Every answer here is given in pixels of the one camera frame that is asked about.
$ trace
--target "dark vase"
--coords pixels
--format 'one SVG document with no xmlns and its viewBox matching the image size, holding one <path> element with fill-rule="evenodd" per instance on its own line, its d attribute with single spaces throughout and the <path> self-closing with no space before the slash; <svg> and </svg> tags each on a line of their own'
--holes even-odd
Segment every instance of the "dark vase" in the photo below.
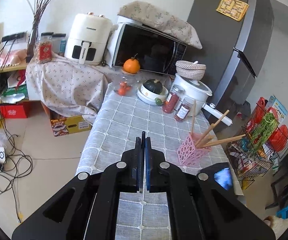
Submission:
<svg viewBox="0 0 288 240">
<path fill-rule="evenodd" d="M 30 39 L 27 44 L 27 57 L 26 63 L 29 63 L 34 56 L 35 43 L 39 36 L 39 24 L 33 23 Z"/>
</svg>

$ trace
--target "yellow cardboard box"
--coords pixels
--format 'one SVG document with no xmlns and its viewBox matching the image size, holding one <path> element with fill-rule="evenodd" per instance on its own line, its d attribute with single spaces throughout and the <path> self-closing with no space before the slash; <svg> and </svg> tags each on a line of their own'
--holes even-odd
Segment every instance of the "yellow cardboard box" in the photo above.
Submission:
<svg viewBox="0 0 288 240">
<path fill-rule="evenodd" d="M 92 126 L 86 122 L 81 115 L 64 117 L 48 109 L 44 104 L 42 104 L 42 106 L 50 119 L 54 136 L 88 131 L 92 128 Z"/>
</svg>

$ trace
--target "dark green squash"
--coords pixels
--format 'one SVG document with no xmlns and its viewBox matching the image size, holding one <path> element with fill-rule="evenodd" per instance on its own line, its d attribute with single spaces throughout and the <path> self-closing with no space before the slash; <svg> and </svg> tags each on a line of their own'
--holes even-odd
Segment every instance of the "dark green squash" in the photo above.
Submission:
<svg viewBox="0 0 288 240">
<path fill-rule="evenodd" d="M 159 95 L 163 91 L 163 85 L 158 79 L 149 79 L 143 83 L 143 86 L 154 94 Z"/>
</svg>

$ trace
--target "red label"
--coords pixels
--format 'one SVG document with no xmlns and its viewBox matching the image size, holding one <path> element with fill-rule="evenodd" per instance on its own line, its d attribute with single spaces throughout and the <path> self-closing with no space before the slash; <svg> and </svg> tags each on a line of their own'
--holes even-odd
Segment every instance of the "red label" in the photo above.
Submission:
<svg viewBox="0 0 288 240">
<path fill-rule="evenodd" d="M 51 44 L 40 47 L 40 60 L 52 57 Z"/>
</svg>

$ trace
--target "pink plastic basket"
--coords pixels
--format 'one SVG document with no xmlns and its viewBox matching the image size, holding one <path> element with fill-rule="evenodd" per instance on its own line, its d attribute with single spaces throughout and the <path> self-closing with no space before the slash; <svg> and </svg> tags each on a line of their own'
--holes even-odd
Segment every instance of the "pink plastic basket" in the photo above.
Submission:
<svg viewBox="0 0 288 240">
<path fill-rule="evenodd" d="M 179 157 L 180 165 L 193 166 L 198 163 L 198 159 L 206 155 L 211 149 L 211 147 L 198 149 L 195 147 L 194 142 L 196 142 L 202 135 L 198 133 L 193 133 L 193 138 L 189 133 L 185 141 L 177 149 L 177 155 Z"/>
</svg>

